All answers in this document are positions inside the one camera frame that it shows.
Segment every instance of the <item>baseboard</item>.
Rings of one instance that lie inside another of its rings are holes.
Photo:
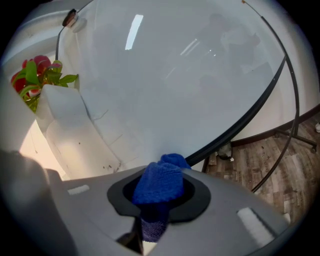
[[[307,119],[313,117],[318,112],[320,112],[320,104],[318,104],[317,106],[315,106],[314,108],[312,108],[308,112],[302,114],[299,117],[299,121],[298,121],[299,124],[304,122],[304,121],[306,121]],[[251,136],[251,137],[248,137],[248,138],[242,138],[242,139],[239,139],[239,140],[232,141],[231,142],[231,146],[232,147],[239,147],[239,146],[243,146],[243,145],[246,145],[246,144],[249,144],[249,143],[253,143],[253,142],[257,142],[257,141],[269,138],[269,137],[275,135],[276,130],[285,131],[285,130],[290,129],[292,127],[293,122],[294,121],[292,120],[292,121],[284,123],[284,124],[282,124],[282,125],[280,125],[280,126],[278,126],[276,128],[273,128],[271,130],[262,132],[260,134],[257,134],[257,135],[254,135],[254,136]]]

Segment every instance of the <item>green leaf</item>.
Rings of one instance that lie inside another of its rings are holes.
[[[20,96],[23,98],[27,94],[27,92],[29,92],[30,90],[36,90],[36,89],[39,89],[38,85],[28,85],[21,90]]]
[[[39,80],[37,77],[37,65],[33,60],[30,60],[26,63],[25,71],[25,79],[34,85],[38,85]]]
[[[60,77],[61,77],[61,73],[57,73],[57,72],[54,72],[53,70],[48,70],[46,72],[46,77],[48,79],[48,81],[53,84],[53,85],[58,85],[60,84]]]
[[[62,87],[68,87],[68,85],[67,85],[67,83],[66,83],[66,82],[59,83],[58,85],[59,85],[59,86],[62,86]]]
[[[53,70],[54,72],[61,73],[61,71],[62,71],[62,62],[61,62],[60,60],[55,60],[53,63],[58,63],[58,64],[61,65],[61,67],[53,68],[52,70]]]
[[[45,78],[45,73],[38,76],[40,86],[43,84]]]
[[[26,102],[27,100],[30,100],[30,97],[27,95],[27,94],[25,94],[23,97],[23,100]]]
[[[62,77],[60,80],[59,80],[59,84],[63,84],[63,83],[72,83],[74,82],[77,77],[79,75],[77,74],[67,74],[66,76]]]
[[[48,66],[46,68],[46,70],[52,70],[53,72],[60,73],[60,72],[57,72],[58,69],[60,69],[60,67],[56,67],[54,65]]]
[[[26,104],[34,113],[36,113],[37,106],[39,103],[39,98],[40,98],[40,94],[38,94],[37,96],[34,96],[31,100],[26,101]]]
[[[26,69],[23,68],[21,69],[21,71],[19,72],[19,74],[15,77],[15,79],[12,81],[12,84],[14,85],[15,82],[21,78],[26,78]]]

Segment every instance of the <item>gray plastic surface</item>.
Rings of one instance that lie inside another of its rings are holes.
[[[211,202],[197,219],[169,224],[150,256],[160,255],[247,255],[259,249],[243,226],[237,211],[249,207],[279,235],[286,220],[249,190],[231,181],[184,169],[185,174],[203,182],[211,192]]]
[[[93,178],[62,182],[54,170],[43,170],[19,153],[1,153],[1,194],[26,233],[50,255],[137,255],[115,240],[130,232],[134,218],[120,216],[109,203],[108,188],[145,166]],[[193,221],[169,224],[150,256],[265,255],[281,242],[259,249],[237,211],[251,208],[278,237],[288,224],[270,205],[231,181],[184,169],[203,182],[211,201]],[[89,190],[70,195],[68,190],[87,185]],[[282,234],[285,241],[289,234]]]

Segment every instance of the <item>curved black rod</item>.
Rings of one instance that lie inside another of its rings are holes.
[[[251,190],[253,193],[256,192],[266,181],[267,179],[271,176],[271,174],[275,171],[275,169],[277,168],[278,164],[280,163],[280,161],[282,160],[288,146],[289,143],[291,141],[291,138],[293,135],[297,135],[298,129],[297,129],[297,124],[298,124],[298,119],[299,119],[299,115],[300,115],[300,104],[299,104],[299,91],[298,91],[298,84],[297,84],[297,79],[295,76],[295,71],[294,68],[292,66],[292,63],[290,61],[290,58],[288,56],[288,53],[283,45],[283,43],[281,42],[279,36],[277,35],[277,33],[275,32],[275,30],[271,27],[271,25],[269,24],[269,22],[263,17],[261,16],[256,10],[254,10],[260,17],[261,19],[264,21],[264,23],[269,27],[269,29],[271,30],[271,32],[273,33],[273,35],[275,36],[276,40],[278,41],[278,43],[281,46],[281,49],[286,57],[286,63],[288,65],[289,71],[290,71],[290,75],[291,75],[291,79],[292,79],[292,84],[293,84],[293,91],[294,91],[294,99],[295,99],[295,116],[294,116],[294,120],[293,120],[293,124],[291,127],[291,131],[289,134],[289,137],[284,145],[284,148],[282,149],[281,154],[279,155],[278,159],[275,161],[275,163],[273,164],[272,168],[269,170],[269,172],[262,178],[262,180]]]
[[[60,30],[59,34],[58,34],[58,38],[56,40],[56,46],[55,46],[55,60],[58,60],[58,53],[59,53],[59,41],[60,41],[60,34],[62,32],[62,30],[64,30],[64,27]]]

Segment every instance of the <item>white wall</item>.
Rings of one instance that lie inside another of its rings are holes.
[[[320,103],[320,92],[317,68],[306,36],[298,25],[290,21],[287,12],[277,2],[246,1],[270,23],[282,41],[292,62],[298,85],[300,115],[308,112]],[[295,113],[292,79],[286,64],[269,99],[253,120],[233,138],[233,141],[281,126],[293,120]]]

